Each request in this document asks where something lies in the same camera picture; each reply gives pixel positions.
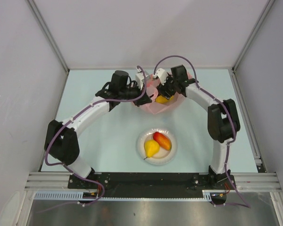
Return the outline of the yellow fake lemon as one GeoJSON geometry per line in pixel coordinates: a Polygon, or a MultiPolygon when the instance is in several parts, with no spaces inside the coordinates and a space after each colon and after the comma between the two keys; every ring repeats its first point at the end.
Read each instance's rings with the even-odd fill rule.
{"type": "Polygon", "coordinates": [[[170,101],[168,101],[166,97],[157,96],[155,99],[155,102],[159,104],[166,104],[166,103],[169,103],[170,101]]]}

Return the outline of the pink plastic bag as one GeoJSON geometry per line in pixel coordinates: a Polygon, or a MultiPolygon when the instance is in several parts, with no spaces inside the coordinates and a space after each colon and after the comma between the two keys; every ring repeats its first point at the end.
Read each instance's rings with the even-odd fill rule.
{"type": "Polygon", "coordinates": [[[145,112],[155,115],[171,111],[184,101],[184,96],[174,90],[174,76],[162,68],[157,69],[154,74],[147,73],[146,77],[138,72],[135,81],[140,91],[143,91],[144,83],[147,83],[144,96],[133,101],[135,106],[145,112]]]}

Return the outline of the red orange fake mango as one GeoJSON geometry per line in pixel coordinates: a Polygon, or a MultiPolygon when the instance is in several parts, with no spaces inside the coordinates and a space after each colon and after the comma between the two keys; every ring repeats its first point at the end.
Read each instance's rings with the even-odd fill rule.
{"type": "Polygon", "coordinates": [[[165,150],[170,151],[172,148],[172,143],[170,139],[160,132],[155,132],[153,134],[153,139],[165,150]]]}

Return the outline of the yellow fake pear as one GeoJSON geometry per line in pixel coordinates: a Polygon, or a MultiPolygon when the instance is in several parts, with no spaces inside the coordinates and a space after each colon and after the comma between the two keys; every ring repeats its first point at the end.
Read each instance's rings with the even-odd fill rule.
{"type": "Polygon", "coordinates": [[[160,150],[160,145],[155,140],[148,140],[144,143],[146,158],[153,157],[160,150]]]}

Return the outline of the white paper plate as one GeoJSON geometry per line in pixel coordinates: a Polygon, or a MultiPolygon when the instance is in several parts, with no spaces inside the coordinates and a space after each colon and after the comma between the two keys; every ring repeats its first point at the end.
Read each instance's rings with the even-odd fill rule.
{"type": "Polygon", "coordinates": [[[137,139],[137,153],[152,165],[164,165],[175,158],[177,140],[166,128],[151,128],[142,132],[137,139]]]}

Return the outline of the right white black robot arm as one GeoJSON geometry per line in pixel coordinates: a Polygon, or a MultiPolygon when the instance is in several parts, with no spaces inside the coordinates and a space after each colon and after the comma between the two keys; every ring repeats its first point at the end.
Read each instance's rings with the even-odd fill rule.
{"type": "Polygon", "coordinates": [[[208,133],[214,140],[212,162],[208,167],[208,184],[219,189],[225,181],[230,181],[227,166],[230,145],[236,140],[241,128],[235,101],[217,99],[202,88],[195,77],[190,79],[183,65],[171,68],[171,73],[159,68],[154,72],[153,79],[159,80],[158,93],[163,97],[170,98],[172,94],[178,93],[206,110],[208,133]]]}

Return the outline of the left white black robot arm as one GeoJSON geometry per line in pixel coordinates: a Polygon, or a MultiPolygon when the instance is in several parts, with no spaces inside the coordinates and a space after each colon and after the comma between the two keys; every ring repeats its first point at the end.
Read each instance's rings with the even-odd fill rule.
{"type": "Polygon", "coordinates": [[[147,83],[150,75],[140,66],[137,67],[135,80],[125,71],[116,70],[110,81],[99,90],[93,100],[74,116],[64,121],[52,120],[48,124],[44,144],[45,164],[48,156],[57,159],[57,165],[65,167],[69,172],[79,176],[78,182],[84,188],[94,185],[94,169],[80,156],[79,136],[99,117],[112,111],[117,105],[132,102],[136,106],[151,103],[147,95],[147,83]]]}

